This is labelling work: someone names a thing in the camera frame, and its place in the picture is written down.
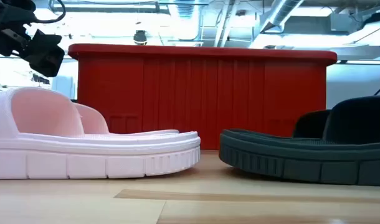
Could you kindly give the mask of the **pink foam slide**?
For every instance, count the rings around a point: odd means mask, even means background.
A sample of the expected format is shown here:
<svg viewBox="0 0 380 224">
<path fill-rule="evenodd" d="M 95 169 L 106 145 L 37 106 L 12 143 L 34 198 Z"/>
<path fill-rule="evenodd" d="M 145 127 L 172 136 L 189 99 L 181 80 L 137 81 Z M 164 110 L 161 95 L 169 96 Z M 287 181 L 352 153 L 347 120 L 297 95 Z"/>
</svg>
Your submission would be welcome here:
<svg viewBox="0 0 380 224">
<path fill-rule="evenodd" d="M 87 134 L 66 96 L 43 88 L 0 92 L 0 179 L 121 179 L 180 172 L 200 158 L 197 132 Z"/>
<path fill-rule="evenodd" d="M 74 103 L 77 111 L 80 114 L 83 130 L 85 134 L 107 134 L 112 136 L 152 136 L 162 134 L 179 134 L 178 130 L 165 129 L 158 131 L 147 131 L 130 134 L 111 133 L 108 129 L 107 122 L 100 112 L 89 106 Z"/>
</svg>

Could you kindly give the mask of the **red plastic bin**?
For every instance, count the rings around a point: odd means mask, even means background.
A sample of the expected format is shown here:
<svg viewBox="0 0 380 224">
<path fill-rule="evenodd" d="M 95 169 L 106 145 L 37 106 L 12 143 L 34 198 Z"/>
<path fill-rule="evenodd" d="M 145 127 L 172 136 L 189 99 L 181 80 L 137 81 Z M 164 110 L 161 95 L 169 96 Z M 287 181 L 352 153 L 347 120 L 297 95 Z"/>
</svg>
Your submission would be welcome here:
<svg viewBox="0 0 380 224">
<path fill-rule="evenodd" d="M 321 50 L 73 44 L 77 101 L 113 133 L 197 131 L 217 149 L 225 129 L 290 136 L 298 118 L 326 107 Z"/>
</svg>

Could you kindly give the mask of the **black ceiling lamp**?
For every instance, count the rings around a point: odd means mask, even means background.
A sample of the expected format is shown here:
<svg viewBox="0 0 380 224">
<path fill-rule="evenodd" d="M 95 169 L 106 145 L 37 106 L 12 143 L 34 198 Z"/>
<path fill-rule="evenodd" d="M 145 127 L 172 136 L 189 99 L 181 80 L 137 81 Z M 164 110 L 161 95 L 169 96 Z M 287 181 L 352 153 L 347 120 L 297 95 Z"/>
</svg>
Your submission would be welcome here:
<svg viewBox="0 0 380 224">
<path fill-rule="evenodd" d="M 136 30 L 133 41 L 136 45 L 146 45 L 148 43 L 145 30 Z"/>
</svg>

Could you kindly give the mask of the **grey ceiling vent box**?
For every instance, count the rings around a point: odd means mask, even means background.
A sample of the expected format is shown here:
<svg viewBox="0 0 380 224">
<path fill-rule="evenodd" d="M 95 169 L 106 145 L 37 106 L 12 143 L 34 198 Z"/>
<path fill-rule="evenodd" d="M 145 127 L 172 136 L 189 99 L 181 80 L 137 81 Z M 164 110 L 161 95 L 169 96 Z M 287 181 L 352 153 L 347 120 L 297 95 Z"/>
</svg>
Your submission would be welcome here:
<svg viewBox="0 0 380 224">
<path fill-rule="evenodd" d="M 356 32 L 362 25 L 363 21 L 355 19 L 349 14 L 330 14 L 330 29 L 333 32 Z"/>
</svg>

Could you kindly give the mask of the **small black wall fixture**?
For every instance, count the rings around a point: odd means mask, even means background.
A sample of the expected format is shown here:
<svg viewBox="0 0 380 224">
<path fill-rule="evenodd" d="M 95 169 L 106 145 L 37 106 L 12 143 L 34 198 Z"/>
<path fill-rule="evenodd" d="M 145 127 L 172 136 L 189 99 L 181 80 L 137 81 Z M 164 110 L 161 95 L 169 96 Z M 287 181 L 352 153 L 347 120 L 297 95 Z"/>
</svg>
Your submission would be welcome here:
<svg viewBox="0 0 380 224">
<path fill-rule="evenodd" d="M 44 77 L 41 77 L 41 76 L 38 76 L 36 74 L 33 74 L 32 75 L 32 78 L 31 80 L 33 82 L 37 82 L 37 83 L 43 83 L 43 84 L 46 84 L 46 85 L 49 85 L 50 84 L 50 81 Z"/>
</svg>

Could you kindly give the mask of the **silver ceiling duct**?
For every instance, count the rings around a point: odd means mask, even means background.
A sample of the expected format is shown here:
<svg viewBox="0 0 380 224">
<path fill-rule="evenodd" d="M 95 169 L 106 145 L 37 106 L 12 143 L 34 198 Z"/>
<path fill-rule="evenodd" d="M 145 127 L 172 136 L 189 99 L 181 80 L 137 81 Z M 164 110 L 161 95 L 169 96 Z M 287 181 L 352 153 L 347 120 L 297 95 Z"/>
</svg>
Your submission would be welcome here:
<svg viewBox="0 0 380 224">
<path fill-rule="evenodd" d="M 274 0 L 271 9 L 261 16 L 260 33 L 282 33 L 292 12 L 304 0 Z"/>
</svg>

